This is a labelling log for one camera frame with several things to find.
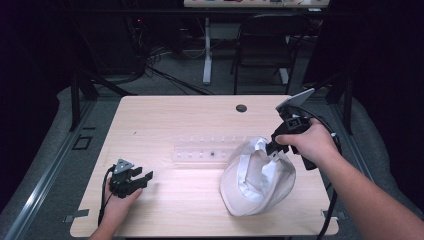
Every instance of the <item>chair seat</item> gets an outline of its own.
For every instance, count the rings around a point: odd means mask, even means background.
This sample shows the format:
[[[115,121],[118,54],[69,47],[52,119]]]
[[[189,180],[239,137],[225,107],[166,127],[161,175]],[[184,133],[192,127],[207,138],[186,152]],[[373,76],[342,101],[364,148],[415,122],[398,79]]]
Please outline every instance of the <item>chair seat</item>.
[[[285,41],[279,38],[245,37],[240,50],[241,67],[288,68],[292,58]]]

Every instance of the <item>dark background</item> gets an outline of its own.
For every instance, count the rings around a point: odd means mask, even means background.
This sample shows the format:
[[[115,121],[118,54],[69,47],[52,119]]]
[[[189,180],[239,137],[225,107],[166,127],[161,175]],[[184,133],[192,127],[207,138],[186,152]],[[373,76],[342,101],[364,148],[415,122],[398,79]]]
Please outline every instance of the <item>dark background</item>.
[[[85,2],[72,3],[80,7],[131,7],[122,1]],[[138,2],[153,8],[155,4],[182,6],[182,1]],[[3,1],[0,5],[1,209],[34,159],[58,109],[56,95],[70,85],[76,65],[100,74],[137,74],[144,70],[140,62],[143,49],[134,46],[124,18],[100,21],[86,16],[76,21],[76,28],[67,18],[51,18],[44,11],[61,6],[56,1],[29,0]],[[367,109],[382,135],[399,188],[421,209],[423,7],[419,1],[333,0],[331,12],[366,14],[365,24],[362,19],[324,21],[304,80],[319,82],[353,66],[349,77],[354,80],[354,97]],[[155,40],[176,52],[181,44],[176,29],[190,23],[175,17],[143,21]],[[128,37],[117,37],[121,33]],[[358,54],[354,61],[352,53]]]

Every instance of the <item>black chair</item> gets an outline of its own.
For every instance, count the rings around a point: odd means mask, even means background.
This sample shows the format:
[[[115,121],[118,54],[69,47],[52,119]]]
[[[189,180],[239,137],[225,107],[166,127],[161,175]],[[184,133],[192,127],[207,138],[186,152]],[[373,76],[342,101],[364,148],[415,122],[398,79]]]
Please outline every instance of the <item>black chair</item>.
[[[236,54],[231,66],[234,73],[234,95],[237,94],[238,71],[241,68],[289,69],[285,94],[288,94],[299,43],[308,29],[309,20],[303,16],[259,14],[240,26]],[[295,36],[287,42],[286,36]]]

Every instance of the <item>light wood tabletop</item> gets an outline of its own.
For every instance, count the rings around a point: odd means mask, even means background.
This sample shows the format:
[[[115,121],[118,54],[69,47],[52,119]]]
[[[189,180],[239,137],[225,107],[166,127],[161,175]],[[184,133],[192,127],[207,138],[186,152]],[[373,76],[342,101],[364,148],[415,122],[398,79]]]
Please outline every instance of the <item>light wood tabletop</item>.
[[[184,0],[185,7],[192,8],[327,8],[330,0]]]
[[[270,135],[281,124],[275,106],[287,96],[124,97],[98,157],[71,235],[89,236],[97,227],[101,186],[108,168],[122,158],[153,171],[141,197],[117,232],[124,237],[221,237],[317,235],[329,199],[320,175],[296,168],[292,192],[270,211],[234,217],[219,191],[227,150],[249,136]],[[247,111],[238,112],[243,104]],[[331,220],[327,234],[338,231]]]

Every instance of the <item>gray carpet floor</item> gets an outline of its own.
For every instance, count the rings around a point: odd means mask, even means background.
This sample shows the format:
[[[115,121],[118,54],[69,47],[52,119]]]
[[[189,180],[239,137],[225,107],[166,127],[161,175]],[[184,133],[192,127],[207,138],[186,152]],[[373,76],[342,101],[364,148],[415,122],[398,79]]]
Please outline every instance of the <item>gray carpet floor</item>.
[[[216,95],[231,95],[233,76],[230,75],[230,68],[234,54],[231,44],[225,41],[214,44],[212,80],[208,86],[202,83],[204,55],[200,55],[200,51],[186,51],[181,55],[163,53],[154,59],[153,67]],[[303,90],[302,78],[313,47],[312,43],[302,43],[290,89],[292,95]],[[117,82],[124,77],[108,76],[107,79]],[[274,75],[273,70],[242,70],[240,77],[243,79],[239,88],[240,94],[266,95],[284,92],[282,86],[249,86],[251,82],[258,80],[279,82],[279,76]],[[189,89],[186,92],[180,90],[172,82],[153,75],[149,70],[141,78],[119,86],[139,95],[195,94]],[[1,239],[73,239],[69,233],[72,223],[64,222],[64,218],[78,210],[120,100],[116,93],[101,85],[96,85],[96,89],[100,93],[97,101],[86,101],[81,97],[82,121],[74,132],[68,131],[72,120],[70,89],[65,89],[58,95],[60,109],[51,129],[20,187],[0,215]],[[397,189],[396,182],[389,172],[389,158],[384,143],[365,109],[354,101],[353,135],[348,135],[340,124],[340,106],[327,105],[323,98],[325,93],[324,89],[314,94],[304,107],[325,117],[339,133],[343,155],[349,162],[412,211],[417,212],[415,206]],[[81,143],[78,139],[81,140],[81,137],[91,139],[85,150],[78,149],[78,144]],[[325,176],[323,178],[325,183],[328,183]],[[44,195],[34,199],[36,192],[42,192]],[[336,205],[336,211],[346,212],[340,201]],[[339,220],[339,232],[325,239],[361,239],[348,216],[347,214],[346,219]],[[315,237],[299,236],[295,239]]]

